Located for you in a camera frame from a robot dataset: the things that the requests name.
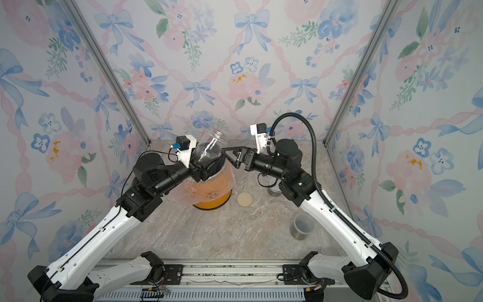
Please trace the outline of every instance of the beige lid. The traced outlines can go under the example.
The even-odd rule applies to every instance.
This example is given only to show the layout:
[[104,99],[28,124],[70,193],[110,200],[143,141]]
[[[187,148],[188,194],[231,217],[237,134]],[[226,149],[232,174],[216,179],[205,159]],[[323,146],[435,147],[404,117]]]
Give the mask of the beige lid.
[[237,201],[242,207],[248,207],[253,203],[253,197],[248,192],[242,192],[238,194]]

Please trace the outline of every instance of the floral wallpaper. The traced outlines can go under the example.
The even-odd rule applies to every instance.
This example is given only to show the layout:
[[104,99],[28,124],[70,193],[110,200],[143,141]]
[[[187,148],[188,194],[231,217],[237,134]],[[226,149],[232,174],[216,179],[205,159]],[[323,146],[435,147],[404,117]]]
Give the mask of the floral wallpaper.
[[0,1],[1,301],[112,207],[144,144],[55,0]]
[[[325,138],[386,0],[78,1],[152,139],[298,112]],[[369,75],[367,81],[373,81]],[[366,89],[364,98],[373,98]],[[279,136],[308,139],[284,121]]]
[[483,301],[482,12],[403,0],[329,142],[356,221],[399,249],[407,301]]

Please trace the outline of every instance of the orange bucket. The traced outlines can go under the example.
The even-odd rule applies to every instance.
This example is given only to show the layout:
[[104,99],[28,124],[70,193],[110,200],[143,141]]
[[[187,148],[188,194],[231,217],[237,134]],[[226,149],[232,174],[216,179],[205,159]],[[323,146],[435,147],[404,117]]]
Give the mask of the orange bucket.
[[231,196],[235,175],[230,163],[223,164],[220,171],[206,181],[195,182],[192,178],[172,190],[173,197],[181,204],[192,204],[200,210],[214,210],[224,205]]

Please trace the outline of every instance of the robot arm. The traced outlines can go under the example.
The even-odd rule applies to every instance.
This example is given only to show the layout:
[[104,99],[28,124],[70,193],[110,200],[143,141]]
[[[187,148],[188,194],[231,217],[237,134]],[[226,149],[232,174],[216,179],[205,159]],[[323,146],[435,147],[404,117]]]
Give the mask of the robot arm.
[[[325,190],[316,190],[312,176],[301,168],[302,152],[295,141],[279,140],[272,156],[260,153],[267,146],[267,139],[260,131],[265,127],[265,124],[251,126],[252,130],[259,130],[252,132],[256,132],[257,150],[244,146],[229,147],[222,149],[222,154],[237,169],[244,163],[246,171],[255,170],[279,179],[283,195],[317,220],[343,247],[348,257],[330,257],[317,252],[307,255],[300,264],[306,270],[308,279],[344,278],[355,293],[370,300],[394,270],[398,250],[390,242],[382,244],[367,234],[333,203]],[[386,259],[376,250],[383,253]]]
[[136,178],[107,216],[68,253],[48,267],[36,266],[28,278],[46,302],[91,302],[124,285],[166,278],[163,261],[146,252],[132,261],[102,271],[97,262],[130,230],[143,222],[162,202],[161,197],[192,177],[206,180],[216,160],[197,164],[191,160],[196,146],[192,135],[179,136],[173,148],[178,161],[165,165],[159,154],[142,155],[133,167]]

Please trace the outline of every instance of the clear plastic jar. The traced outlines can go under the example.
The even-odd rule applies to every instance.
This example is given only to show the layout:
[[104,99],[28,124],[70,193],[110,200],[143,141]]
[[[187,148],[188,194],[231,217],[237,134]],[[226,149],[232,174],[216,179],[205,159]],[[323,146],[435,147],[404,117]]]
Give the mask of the clear plastic jar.
[[191,157],[198,163],[203,163],[221,155],[221,148],[228,144],[228,137],[219,130],[211,127],[199,141]]

